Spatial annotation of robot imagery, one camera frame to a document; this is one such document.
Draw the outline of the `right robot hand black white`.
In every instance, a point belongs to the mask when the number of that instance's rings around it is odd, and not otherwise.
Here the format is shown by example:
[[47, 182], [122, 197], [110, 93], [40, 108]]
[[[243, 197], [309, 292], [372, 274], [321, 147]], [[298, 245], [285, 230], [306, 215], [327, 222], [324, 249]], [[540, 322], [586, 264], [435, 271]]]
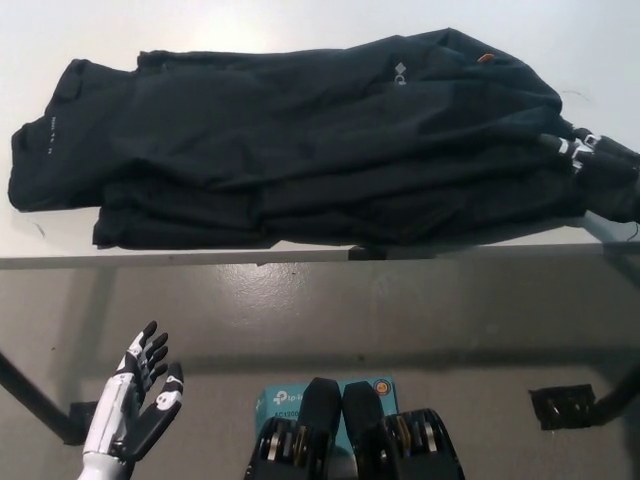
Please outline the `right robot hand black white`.
[[586, 209], [612, 222], [639, 221], [639, 154], [586, 128], [563, 138], [541, 134], [538, 142], [568, 159]]

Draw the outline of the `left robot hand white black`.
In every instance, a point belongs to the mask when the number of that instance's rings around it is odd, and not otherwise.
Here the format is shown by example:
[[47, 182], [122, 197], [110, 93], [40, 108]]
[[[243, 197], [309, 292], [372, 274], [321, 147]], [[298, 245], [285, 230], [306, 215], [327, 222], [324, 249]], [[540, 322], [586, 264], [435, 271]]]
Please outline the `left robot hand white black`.
[[125, 351], [107, 380], [83, 447], [121, 463], [142, 460], [173, 422], [182, 406], [182, 367], [166, 364], [166, 333], [150, 322]]

